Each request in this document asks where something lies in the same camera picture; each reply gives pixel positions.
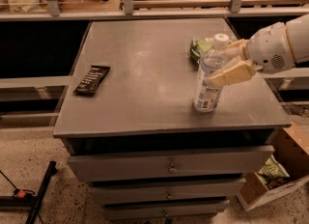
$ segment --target dresser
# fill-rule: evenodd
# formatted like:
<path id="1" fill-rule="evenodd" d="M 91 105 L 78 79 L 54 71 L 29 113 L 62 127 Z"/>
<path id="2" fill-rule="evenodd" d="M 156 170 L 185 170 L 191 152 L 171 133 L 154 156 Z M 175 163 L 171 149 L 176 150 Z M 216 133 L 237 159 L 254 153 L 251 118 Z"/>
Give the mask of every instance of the dresser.
<path id="1" fill-rule="evenodd" d="M 54 127 L 68 164 L 108 220 L 217 213 L 273 153 L 289 116 L 257 74 L 223 89 L 217 109 L 192 106 L 192 39 L 225 33 L 222 18 L 93 22 Z M 111 68 L 93 97 L 73 91 Z"/>

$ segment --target drawer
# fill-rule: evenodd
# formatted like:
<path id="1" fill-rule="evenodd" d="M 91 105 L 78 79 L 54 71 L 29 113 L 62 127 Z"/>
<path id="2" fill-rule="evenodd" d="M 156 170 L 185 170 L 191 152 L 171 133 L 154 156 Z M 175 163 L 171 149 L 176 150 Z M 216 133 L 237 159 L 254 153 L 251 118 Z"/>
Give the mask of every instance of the drawer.
<path id="1" fill-rule="evenodd" d="M 71 156 L 82 182 L 250 173 L 272 155 L 272 146 Z"/>
<path id="2" fill-rule="evenodd" d="M 173 201 L 236 195 L 245 179 L 196 180 L 182 182 L 131 183 L 90 187 L 94 201 L 103 206 L 119 203 Z"/>
<path id="3" fill-rule="evenodd" d="M 103 214 L 107 220 L 121 220 L 218 213 L 223 212 L 229 203 L 229 200 L 205 200 L 197 202 L 118 206 L 103 208 Z"/>

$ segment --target black metal stand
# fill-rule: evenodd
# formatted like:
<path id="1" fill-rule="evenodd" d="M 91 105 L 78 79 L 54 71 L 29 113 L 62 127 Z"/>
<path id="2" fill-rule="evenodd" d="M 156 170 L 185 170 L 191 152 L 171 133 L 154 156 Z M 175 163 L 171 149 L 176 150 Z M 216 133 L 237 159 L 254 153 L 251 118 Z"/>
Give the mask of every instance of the black metal stand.
<path id="1" fill-rule="evenodd" d="M 48 184 L 50 182 L 51 176 L 57 173 L 56 162 L 50 161 L 44 178 L 42 179 L 42 183 L 39 189 L 38 194 L 35 197 L 32 197 L 29 202 L 21 202 L 17 201 L 13 197 L 0 197 L 0 209 L 15 209 L 15 208 L 31 208 L 26 224 L 33 224 L 37 218 L 39 213 L 39 209 L 42 204 L 42 199 L 47 190 Z"/>

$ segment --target gray tabletop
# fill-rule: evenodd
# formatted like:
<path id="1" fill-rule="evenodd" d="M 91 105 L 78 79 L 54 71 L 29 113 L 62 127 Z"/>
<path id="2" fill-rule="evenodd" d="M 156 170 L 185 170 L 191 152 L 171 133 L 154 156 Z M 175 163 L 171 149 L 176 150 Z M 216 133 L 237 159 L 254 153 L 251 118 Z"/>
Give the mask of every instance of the gray tabletop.
<path id="1" fill-rule="evenodd" d="M 223 89 L 217 109 L 192 106 L 197 68 L 192 39 L 234 35 L 224 19 L 94 22 L 69 85 L 54 136 L 97 137 L 160 132 L 269 128 L 291 123 L 265 80 Z M 92 98 L 73 90 L 92 64 L 111 67 Z"/>

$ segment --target open cardboard box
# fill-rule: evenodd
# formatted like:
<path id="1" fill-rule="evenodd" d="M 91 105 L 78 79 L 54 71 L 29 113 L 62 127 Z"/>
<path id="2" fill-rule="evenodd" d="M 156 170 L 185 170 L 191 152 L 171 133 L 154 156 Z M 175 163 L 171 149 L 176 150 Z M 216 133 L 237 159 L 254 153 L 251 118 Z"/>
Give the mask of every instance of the open cardboard box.
<path id="1" fill-rule="evenodd" d="M 252 210 L 288 195 L 309 182 L 309 135 L 297 124 L 283 128 L 272 140 L 274 157 L 290 174 L 286 184 L 269 190 L 256 174 L 248 174 L 246 183 L 238 193 L 245 210 Z"/>

